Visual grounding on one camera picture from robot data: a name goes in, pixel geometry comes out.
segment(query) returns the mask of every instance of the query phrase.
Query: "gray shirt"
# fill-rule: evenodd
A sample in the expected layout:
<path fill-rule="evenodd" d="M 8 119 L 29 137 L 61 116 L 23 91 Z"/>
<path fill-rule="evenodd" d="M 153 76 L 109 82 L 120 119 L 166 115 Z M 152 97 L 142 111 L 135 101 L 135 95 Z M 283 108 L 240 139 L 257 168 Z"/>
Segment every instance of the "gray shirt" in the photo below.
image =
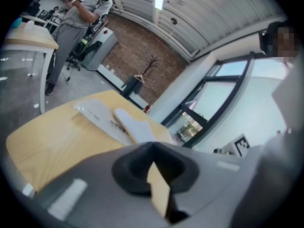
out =
<path fill-rule="evenodd" d="M 84 0 L 81 3 L 86 7 L 90 12 L 97 13 L 99 16 L 103 16 L 108 13 L 113 1 L 105 1 L 105 0 Z M 62 22 L 67 25 L 71 25 L 77 28 L 87 28 L 90 23 L 85 21 L 79 14 L 78 9 L 76 7 L 72 7 L 66 15 L 63 17 Z"/>

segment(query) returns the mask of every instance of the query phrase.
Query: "black shoe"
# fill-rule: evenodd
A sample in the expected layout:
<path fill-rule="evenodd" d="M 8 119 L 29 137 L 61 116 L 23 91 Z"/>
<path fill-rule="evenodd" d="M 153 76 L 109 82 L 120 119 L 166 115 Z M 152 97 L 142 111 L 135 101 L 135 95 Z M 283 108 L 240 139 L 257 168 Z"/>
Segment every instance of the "black shoe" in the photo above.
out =
<path fill-rule="evenodd" d="M 51 95 L 53 93 L 54 87 L 55 87 L 54 84 L 48 83 L 45 94 Z"/>

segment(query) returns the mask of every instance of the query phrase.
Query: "gray pants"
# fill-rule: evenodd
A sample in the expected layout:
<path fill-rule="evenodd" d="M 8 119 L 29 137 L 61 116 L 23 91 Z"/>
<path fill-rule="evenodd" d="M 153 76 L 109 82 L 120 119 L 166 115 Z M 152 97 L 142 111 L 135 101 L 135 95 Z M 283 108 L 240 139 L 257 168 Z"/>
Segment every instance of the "gray pants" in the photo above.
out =
<path fill-rule="evenodd" d="M 55 52 L 55 65 L 53 56 L 48 66 L 47 72 L 51 74 L 48 78 L 49 83 L 56 84 L 69 53 L 81 41 L 82 37 L 85 36 L 86 31 L 87 28 L 76 28 L 61 23 L 53 32 L 52 36 L 59 45 L 59 48 Z"/>

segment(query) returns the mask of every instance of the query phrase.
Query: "window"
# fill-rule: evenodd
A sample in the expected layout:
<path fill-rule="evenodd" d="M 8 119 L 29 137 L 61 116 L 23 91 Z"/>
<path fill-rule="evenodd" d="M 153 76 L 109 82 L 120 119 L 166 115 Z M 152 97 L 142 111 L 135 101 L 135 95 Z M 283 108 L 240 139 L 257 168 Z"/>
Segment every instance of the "window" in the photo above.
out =
<path fill-rule="evenodd" d="M 252 77 L 267 77 L 284 79 L 289 72 L 289 68 L 285 63 L 275 58 L 256 59 L 252 70 Z"/>
<path fill-rule="evenodd" d="M 234 89 L 235 82 L 207 82 L 189 107 L 209 121 Z"/>
<path fill-rule="evenodd" d="M 223 64 L 216 76 L 242 75 L 247 61 L 239 61 Z"/>
<path fill-rule="evenodd" d="M 184 147 L 202 139 L 236 95 L 254 54 L 216 62 L 206 76 L 162 122 Z"/>

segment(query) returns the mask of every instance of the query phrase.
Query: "window frame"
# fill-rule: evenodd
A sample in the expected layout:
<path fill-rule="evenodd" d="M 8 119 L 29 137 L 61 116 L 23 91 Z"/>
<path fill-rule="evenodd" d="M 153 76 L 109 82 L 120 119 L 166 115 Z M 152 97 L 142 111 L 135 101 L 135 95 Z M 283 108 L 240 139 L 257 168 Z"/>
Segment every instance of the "window frame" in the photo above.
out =
<path fill-rule="evenodd" d="M 173 118 L 177 116 L 179 113 L 187 113 L 194 121 L 196 121 L 198 124 L 202 126 L 202 130 L 199 131 L 195 136 L 193 136 L 189 141 L 183 144 L 183 147 L 186 148 L 192 148 L 194 145 L 196 145 L 207 133 L 207 131 L 215 124 L 215 122 L 223 115 L 223 113 L 226 111 L 226 109 L 229 107 L 231 102 L 233 101 L 234 97 L 238 93 L 245 76 L 247 74 L 248 68 L 252 60 L 257 58 L 268 58 L 264 54 L 255 54 L 254 52 L 250 52 L 249 55 L 241 56 L 241 57 L 235 57 L 230 58 L 223 61 L 216 61 L 215 64 L 210 68 L 210 70 L 206 73 L 206 75 L 209 75 L 210 71 L 213 70 L 211 75 L 216 75 L 218 71 L 221 69 L 221 67 L 226 63 L 232 63 L 232 62 L 238 62 L 238 61 L 247 61 L 245 69 L 243 71 L 242 75 L 238 76 L 204 76 L 202 80 L 191 90 L 191 92 L 187 95 L 187 97 L 184 98 L 184 100 L 162 121 L 162 125 L 167 125 L 170 123 Z M 195 111 L 189 109 L 185 103 L 191 101 L 191 97 L 195 97 L 197 94 L 196 92 L 200 87 L 204 87 L 204 85 L 207 82 L 235 82 L 236 85 L 231 91 L 230 95 L 227 97 L 223 105 L 216 111 L 216 113 L 211 117 L 211 119 L 208 121 L 204 117 L 200 116 Z"/>

